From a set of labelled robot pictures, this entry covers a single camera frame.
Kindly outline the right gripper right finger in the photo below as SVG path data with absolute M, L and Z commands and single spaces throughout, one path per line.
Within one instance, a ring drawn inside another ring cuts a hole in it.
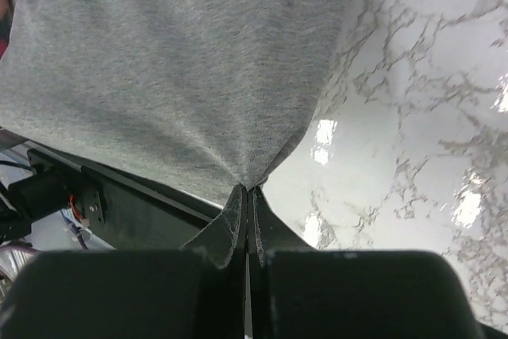
M 318 336 L 318 252 L 248 192 L 249 295 L 254 338 Z

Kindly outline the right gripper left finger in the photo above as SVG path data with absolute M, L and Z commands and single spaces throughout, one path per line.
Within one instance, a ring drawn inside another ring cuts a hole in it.
M 219 215 L 183 246 L 193 260 L 193 338 L 244 336 L 247 198 L 236 185 Z

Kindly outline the grey t shirt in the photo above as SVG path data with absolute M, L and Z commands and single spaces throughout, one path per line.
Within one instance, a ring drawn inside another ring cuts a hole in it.
M 305 135 L 350 0 L 17 0 L 12 133 L 215 202 Z

